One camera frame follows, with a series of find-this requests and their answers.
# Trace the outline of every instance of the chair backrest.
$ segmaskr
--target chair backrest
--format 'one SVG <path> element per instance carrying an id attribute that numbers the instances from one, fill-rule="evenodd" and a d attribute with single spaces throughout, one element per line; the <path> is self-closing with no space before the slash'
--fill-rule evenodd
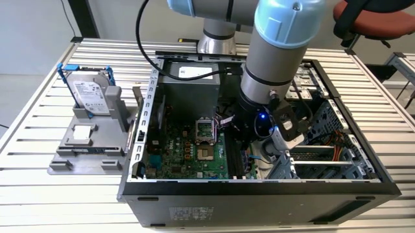
<path id="1" fill-rule="evenodd" d="M 362 0 L 346 0 L 348 3 L 355 3 Z M 378 13 L 391 13 L 402 11 L 414 5 L 415 0 L 370 0 L 367 1 L 363 10 L 378 12 Z"/>
<path id="2" fill-rule="evenodd" d="M 350 40 L 352 35 L 350 29 L 363 10 L 376 13 L 391 13 L 400 11 L 414 5 L 415 0 L 344 0 L 347 6 L 336 20 L 334 33 L 343 39 Z"/>

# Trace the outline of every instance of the red chair seat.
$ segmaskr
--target red chair seat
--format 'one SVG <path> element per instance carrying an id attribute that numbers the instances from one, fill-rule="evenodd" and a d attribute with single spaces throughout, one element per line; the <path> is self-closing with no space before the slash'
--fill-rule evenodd
<path id="1" fill-rule="evenodd" d="M 346 6 L 346 1 L 340 1 L 335 6 L 332 10 L 335 20 L 339 19 Z M 362 11 L 351 31 L 364 36 L 399 38 L 415 32 L 415 16 L 402 11 L 394 13 Z"/>

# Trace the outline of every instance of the black computer case frame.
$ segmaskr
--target black computer case frame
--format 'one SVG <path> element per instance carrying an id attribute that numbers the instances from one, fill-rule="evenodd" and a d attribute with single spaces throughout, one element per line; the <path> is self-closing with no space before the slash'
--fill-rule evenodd
<path id="1" fill-rule="evenodd" d="M 190 55 L 212 58 L 244 56 L 156 52 L 160 59 L 186 61 Z M 330 98 L 378 171 L 380 183 L 206 183 L 127 182 L 124 169 L 118 198 L 126 201 L 144 227 L 275 226 L 340 224 L 400 195 L 374 149 L 352 119 L 340 95 L 316 60 Z"/>

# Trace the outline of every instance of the gray holder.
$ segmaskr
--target gray holder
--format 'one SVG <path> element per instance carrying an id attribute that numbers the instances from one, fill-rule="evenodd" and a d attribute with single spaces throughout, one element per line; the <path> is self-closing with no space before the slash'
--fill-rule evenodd
<path id="1" fill-rule="evenodd" d="M 120 95 L 119 86 L 107 87 L 106 101 L 111 109 L 106 116 L 90 118 L 84 108 L 74 107 L 75 116 L 50 164 L 50 174 L 122 174 L 138 108 L 127 109 Z M 91 126 L 88 139 L 74 139 L 75 126 Z"/>

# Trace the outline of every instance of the metal slat table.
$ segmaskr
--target metal slat table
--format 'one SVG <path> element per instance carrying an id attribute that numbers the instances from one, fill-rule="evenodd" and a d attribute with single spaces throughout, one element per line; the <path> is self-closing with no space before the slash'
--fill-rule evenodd
<path id="1" fill-rule="evenodd" d="M 151 56 L 155 50 L 196 51 L 192 43 L 143 46 Z M 248 46 L 238 47 L 240 55 L 247 52 Z M 304 58 L 319 60 L 403 195 L 339 226 L 164 231 L 415 232 L 415 122 L 356 56 L 343 50 L 308 49 Z M 128 105 L 136 104 L 131 87 L 139 85 L 146 92 L 151 66 L 135 42 L 84 39 L 70 45 L 59 62 L 90 67 L 111 65 L 122 97 Z M 74 105 L 55 67 L 0 140 L 0 231 L 151 232 L 142 229 L 128 205 L 116 201 L 120 176 L 47 173 Z"/>

